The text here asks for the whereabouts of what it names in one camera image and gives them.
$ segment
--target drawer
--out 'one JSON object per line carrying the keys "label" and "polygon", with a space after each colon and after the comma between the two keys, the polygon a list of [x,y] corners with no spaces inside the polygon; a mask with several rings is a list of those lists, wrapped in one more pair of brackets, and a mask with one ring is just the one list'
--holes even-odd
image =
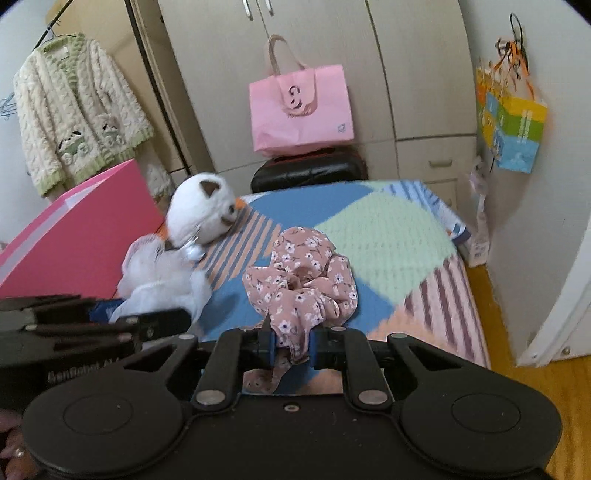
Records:
{"label": "drawer", "polygon": [[457,210],[457,193],[455,181],[438,181],[425,184],[429,190],[443,200],[452,210]]}
{"label": "drawer", "polygon": [[453,180],[469,173],[476,158],[476,137],[422,138],[397,142],[401,179]]}

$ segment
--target plastic bag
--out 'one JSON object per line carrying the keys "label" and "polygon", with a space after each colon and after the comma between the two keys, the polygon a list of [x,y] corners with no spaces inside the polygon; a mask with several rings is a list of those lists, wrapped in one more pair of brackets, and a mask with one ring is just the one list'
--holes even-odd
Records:
{"label": "plastic bag", "polygon": [[482,175],[484,169],[485,163],[480,157],[477,157],[474,167],[466,179],[470,197],[472,198],[472,209],[462,215],[462,218],[469,225],[472,236],[465,244],[460,246],[459,251],[470,267],[477,267],[487,262],[491,245],[485,211],[488,184]]}
{"label": "plastic bag", "polygon": [[183,252],[164,249],[157,235],[145,235],[131,246],[121,266],[119,295],[126,300],[110,321],[121,316],[184,308],[195,323],[212,296],[203,270],[194,270]]}

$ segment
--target patchwork blanket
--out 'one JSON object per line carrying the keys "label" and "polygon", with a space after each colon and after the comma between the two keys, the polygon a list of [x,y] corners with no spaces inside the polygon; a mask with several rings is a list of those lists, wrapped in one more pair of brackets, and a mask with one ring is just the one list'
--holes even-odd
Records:
{"label": "patchwork blanket", "polygon": [[[358,308],[347,322],[372,339],[406,331],[483,367],[482,326],[455,245],[469,237],[457,216],[419,181],[353,182],[280,190],[245,198],[238,221],[209,245],[199,267],[212,299],[199,320],[201,337],[255,325],[262,318],[242,285],[246,267],[269,264],[273,242],[292,226],[316,228],[348,257]],[[292,367],[276,393],[332,393],[335,372]]]}

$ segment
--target fluffy white sweater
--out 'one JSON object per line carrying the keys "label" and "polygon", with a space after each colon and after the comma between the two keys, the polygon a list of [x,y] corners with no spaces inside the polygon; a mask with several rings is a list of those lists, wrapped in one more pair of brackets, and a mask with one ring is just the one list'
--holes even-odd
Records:
{"label": "fluffy white sweater", "polygon": [[[58,37],[27,58],[14,93],[28,170],[40,195],[67,189],[133,158],[154,130],[115,62],[83,34]],[[167,190],[162,165],[152,194]]]}

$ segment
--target pink floral fabric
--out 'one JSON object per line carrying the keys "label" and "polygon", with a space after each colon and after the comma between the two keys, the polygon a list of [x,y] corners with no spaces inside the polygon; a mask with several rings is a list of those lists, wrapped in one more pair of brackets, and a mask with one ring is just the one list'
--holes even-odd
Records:
{"label": "pink floral fabric", "polygon": [[292,364],[307,360],[310,330],[319,323],[342,325],[357,308],[349,259],[335,253],[325,234],[310,228],[281,233],[270,266],[248,267],[242,283],[254,309],[262,317],[270,316],[277,345],[289,349],[289,355],[277,356],[280,364],[276,362],[273,373],[247,372],[249,390],[274,391]]}

